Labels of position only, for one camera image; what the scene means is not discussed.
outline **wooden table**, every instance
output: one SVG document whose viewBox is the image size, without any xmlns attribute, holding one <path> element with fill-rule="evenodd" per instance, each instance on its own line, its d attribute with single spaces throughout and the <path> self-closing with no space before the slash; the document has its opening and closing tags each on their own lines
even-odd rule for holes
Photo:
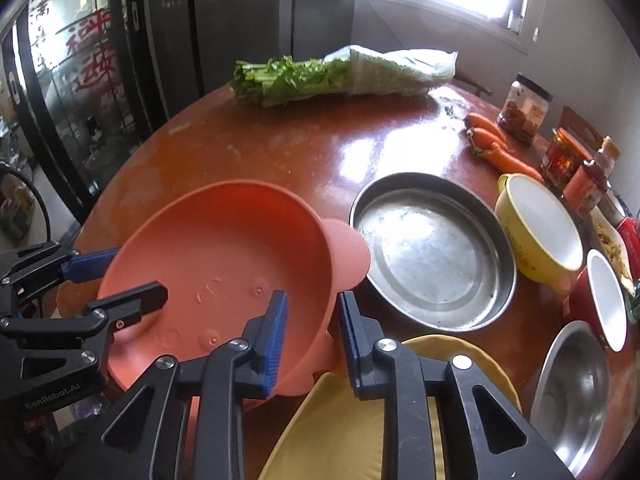
<svg viewBox="0 0 640 480">
<path fill-rule="evenodd" d="M 345 221 L 367 182 L 398 171 L 450 178 L 493 207 L 498 173 L 470 153 L 462 119 L 469 111 L 494 118 L 498 110 L 451 86 L 431 95 L 328 96 L 262 109 L 237 104 L 227 88 L 219 89 L 173 118 L 129 159 L 98 200 L 76 248 L 89 252 L 118 247 L 169 202 L 231 178 L 279 184 L 309 202 L 320 216 Z M 539 163 L 547 145 L 540 137 L 530 148 L 510 139 L 515 153 L 532 165 Z M 96 282 L 61 286 L 58 304 L 63 316 L 80 312 L 95 298 L 97 288 Z M 378 319 L 387 335 L 402 340 L 424 333 L 424 328 L 382 304 L 370 286 L 359 286 L 356 294 L 364 314 Z M 522 394 L 561 328 L 558 295 L 518 276 L 516 294 L 505 314 L 463 337 L 494 357 Z M 607 351 L 609 413 L 580 478 L 600 478 L 636 421 L 637 332 L 630 326 L 624 349 L 617 354 Z M 300 402 L 273 399 L 248 413 L 249 479 L 257 477 Z M 527 399 L 523 402 L 526 408 Z"/>
</svg>

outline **plastic bag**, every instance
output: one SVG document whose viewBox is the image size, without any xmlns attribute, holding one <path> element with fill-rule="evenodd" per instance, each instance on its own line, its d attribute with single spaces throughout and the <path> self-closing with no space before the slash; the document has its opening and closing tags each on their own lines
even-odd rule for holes
<svg viewBox="0 0 640 480">
<path fill-rule="evenodd" d="M 424 95 L 450 83 L 456 73 L 458 53 L 441 50 L 396 50 L 380 54 L 349 45 L 326 56 L 325 61 L 350 61 L 350 94 Z"/>
</svg>

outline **yellow pot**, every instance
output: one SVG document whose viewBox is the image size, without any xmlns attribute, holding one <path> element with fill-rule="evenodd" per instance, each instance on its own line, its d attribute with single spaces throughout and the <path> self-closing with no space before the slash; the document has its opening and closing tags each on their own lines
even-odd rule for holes
<svg viewBox="0 0 640 480">
<path fill-rule="evenodd" d="M 582 266 L 582 242 L 564 206 L 542 184 L 520 174 L 498 179 L 495 213 L 530 280 L 567 294 Z"/>
<path fill-rule="evenodd" d="M 405 344 L 433 359 L 467 355 L 522 410 L 507 375 L 477 346 L 439 334 Z M 437 406 L 431 397 L 427 401 L 436 480 L 445 480 Z M 347 377 L 324 374 L 282 433 L 258 480 L 380 480 L 384 422 L 383 400 L 357 400 Z"/>
</svg>

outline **yellow tray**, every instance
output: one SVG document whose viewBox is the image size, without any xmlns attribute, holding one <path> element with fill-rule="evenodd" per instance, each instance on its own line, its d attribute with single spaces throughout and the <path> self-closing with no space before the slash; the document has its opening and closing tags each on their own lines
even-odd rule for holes
<svg viewBox="0 0 640 480">
<path fill-rule="evenodd" d="M 462 339 L 427 335 L 405 342 L 418 355 L 447 361 L 470 357 L 520 411 L 511 381 L 491 357 Z M 436 403 L 428 399 L 436 478 L 444 480 Z M 380 480 L 384 401 L 357 400 L 348 378 L 320 377 L 271 452 L 258 480 Z"/>
</svg>

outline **carrot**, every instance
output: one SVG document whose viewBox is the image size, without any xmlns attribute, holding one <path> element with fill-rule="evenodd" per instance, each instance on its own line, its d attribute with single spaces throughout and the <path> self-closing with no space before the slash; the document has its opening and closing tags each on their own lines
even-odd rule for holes
<svg viewBox="0 0 640 480">
<path fill-rule="evenodd" d="M 492 142 L 497 142 L 505 152 L 509 151 L 507 145 L 502 139 L 499 139 L 489 130 L 485 130 L 484 128 L 469 128 L 466 131 L 466 134 L 469 136 L 469 140 L 474 148 L 490 150 Z"/>
<path fill-rule="evenodd" d="M 502 142 L 506 144 L 507 142 L 507 134 L 504 133 L 504 130 L 495 124 L 493 121 L 487 119 L 484 115 L 476 114 L 474 112 L 467 114 L 465 117 L 465 126 L 467 128 L 477 127 L 484 128 L 485 130 L 489 130 L 494 136 L 501 139 Z"/>
<path fill-rule="evenodd" d="M 523 173 L 538 182 L 542 182 L 542 176 L 536 170 L 519 158 L 505 152 L 497 142 L 492 142 L 488 150 L 476 148 L 474 153 L 487 160 L 494 168 L 503 173 Z"/>
</svg>

